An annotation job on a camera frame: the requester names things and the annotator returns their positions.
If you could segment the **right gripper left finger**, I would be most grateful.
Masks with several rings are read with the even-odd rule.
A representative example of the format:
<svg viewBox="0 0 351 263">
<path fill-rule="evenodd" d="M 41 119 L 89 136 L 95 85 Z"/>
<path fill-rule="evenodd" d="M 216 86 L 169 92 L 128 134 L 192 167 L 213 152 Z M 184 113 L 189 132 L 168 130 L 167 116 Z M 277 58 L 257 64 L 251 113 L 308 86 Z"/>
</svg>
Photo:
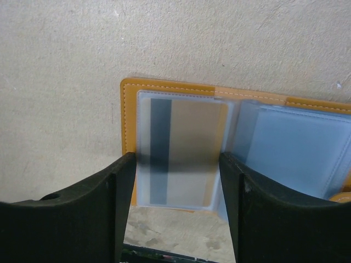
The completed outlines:
<svg viewBox="0 0 351 263">
<path fill-rule="evenodd" d="M 136 166 L 129 152 L 40 200 L 1 203 L 1 262 L 119 262 Z"/>
</svg>

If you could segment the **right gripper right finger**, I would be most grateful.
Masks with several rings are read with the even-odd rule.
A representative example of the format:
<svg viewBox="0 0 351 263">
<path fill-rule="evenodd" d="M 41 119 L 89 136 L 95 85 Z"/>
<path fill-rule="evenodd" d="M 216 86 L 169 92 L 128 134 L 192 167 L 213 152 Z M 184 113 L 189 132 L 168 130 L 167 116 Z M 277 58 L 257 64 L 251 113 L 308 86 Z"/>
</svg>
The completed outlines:
<svg viewBox="0 0 351 263">
<path fill-rule="evenodd" d="M 350 203 L 290 189 L 230 153 L 219 167 L 237 262 L 350 262 Z"/>
</svg>

